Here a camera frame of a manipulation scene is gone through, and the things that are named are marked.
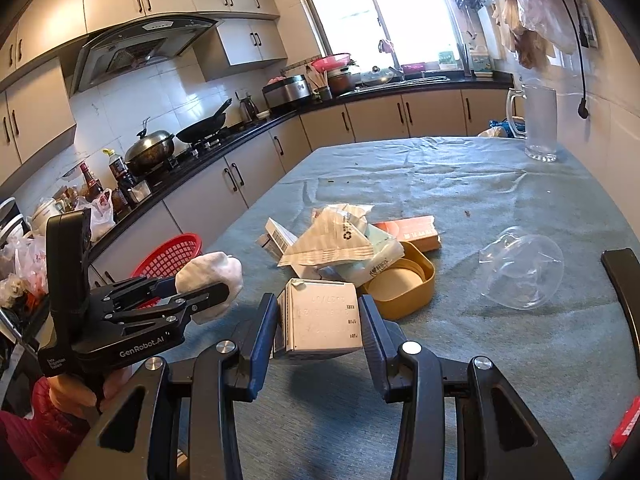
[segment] black cable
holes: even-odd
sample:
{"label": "black cable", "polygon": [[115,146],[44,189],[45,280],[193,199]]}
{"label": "black cable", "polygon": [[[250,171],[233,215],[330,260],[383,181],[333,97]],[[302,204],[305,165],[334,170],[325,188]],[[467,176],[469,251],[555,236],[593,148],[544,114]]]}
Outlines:
{"label": "black cable", "polygon": [[584,25],[582,24],[582,20],[580,19],[580,8],[578,7],[578,1],[573,1],[575,6],[575,15],[578,16],[578,33],[580,34],[580,44],[584,48],[589,48],[589,39],[587,38],[587,33],[584,31]]}
{"label": "black cable", "polygon": [[582,48],[580,46],[580,38],[578,38],[578,30],[575,28],[574,17],[571,15],[569,6],[566,4],[565,0],[562,0],[562,3],[564,4],[566,13],[569,15],[569,20],[571,20],[571,26],[574,28],[575,43],[577,43],[578,56],[580,57],[580,74],[582,75],[582,100],[580,101],[580,105],[578,106],[578,115],[580,115],[581,118],[586,119],[587,117],[589,117],[589,111],[587,110],[587,84],[584,81],[584,64],[582,62]]}

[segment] window pane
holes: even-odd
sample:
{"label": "window pane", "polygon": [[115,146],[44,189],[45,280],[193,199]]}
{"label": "window pane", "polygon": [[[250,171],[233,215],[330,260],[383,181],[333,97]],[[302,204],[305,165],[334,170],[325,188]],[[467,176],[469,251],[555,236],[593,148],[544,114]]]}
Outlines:
{"label": "window pane", "polygon": [[438,61],[438,53],[456,48],[444,0],[377,0],[400,64]]}
{"label": "window pane", "polygon": [[362,67],[393,65],[391,54],[380,54],[385,37],[373,0],[313,0],[334,54],[349,52]]}

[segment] red sleeve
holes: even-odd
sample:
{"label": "red sleeve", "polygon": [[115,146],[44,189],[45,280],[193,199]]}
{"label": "red sleeve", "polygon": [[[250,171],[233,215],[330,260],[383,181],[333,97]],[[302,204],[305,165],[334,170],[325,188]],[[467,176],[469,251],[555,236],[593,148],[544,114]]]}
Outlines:
{"label": "red sleeve", "polygon": [[34,480],[58,480],[89,425],[53,406],[44,377],[33,387],[31,404],[31,420],[0,412],[0,426],[4,426],[14,455]]}

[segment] blue tablecloth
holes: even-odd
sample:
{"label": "blue tablecloth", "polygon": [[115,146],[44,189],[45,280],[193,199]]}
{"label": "blue tablecloth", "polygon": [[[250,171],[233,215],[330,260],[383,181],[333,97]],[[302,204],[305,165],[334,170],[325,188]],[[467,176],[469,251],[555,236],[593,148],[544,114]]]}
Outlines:
{"label": "blue tablecloth", "polygon": [[[370,221],[435,216],[442,249],[428,257],[436,294],[401,320],[404,332],[442,357],[489,356],[575,478],[596,479],[614,428],[640,394],[628,327],[600,254],[640,248],[606,192],[565,150],[553,164],[528,158],[512,139],[407,139],[313,152],[208,248],[242,261],[239,304],[208,325],[190,324],[186,342],[166,357],[196,356],[251,317],[264,292],[282,290],[292,274],[254,244],[269,216],[301,234],[311,208],[340,202],[374,204]],[[548,235],[564,253],[558,292],[532,312],[479,294],[478,250],[513,225]],[[453,479],[453,403],[447,408],[446,478]],[[362,351],[314,364],[273,362],[257,401],[236,403],[244,478],[388,479],[400,417],[401,405],[385,404],[374,390]]]}

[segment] screw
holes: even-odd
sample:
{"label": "screw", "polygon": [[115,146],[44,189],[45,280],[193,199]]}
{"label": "screw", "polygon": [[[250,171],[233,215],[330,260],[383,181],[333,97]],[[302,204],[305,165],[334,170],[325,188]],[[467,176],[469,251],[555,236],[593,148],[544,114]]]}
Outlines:
{"label": "screw", "polygon": [[402,343],[402,350],[407,354],[415,355],[420,353],[422,347],[420,346],[420,343],[415,341],[406,341]]}
{"label": "screw", "polygon": [[229,352],[233,352],[235,349],[236,349],[236,343],[234,343],[233,341],[229,341],[229,339],[220,341],[216,345],[216,350],[221,354],[228,354]]}
{"label": "screw", "polygon": [[147,370],[158,370],[162,366],[163,359],[161,357],[150,357],[145,361],[145,368]]}
{"label": "screw", "polygon": [[491,359],[489,359],[488,357],[480,356],[474,359],[474,366],[481,370],[488,370],[493,365],[494,364],[491,362]]}

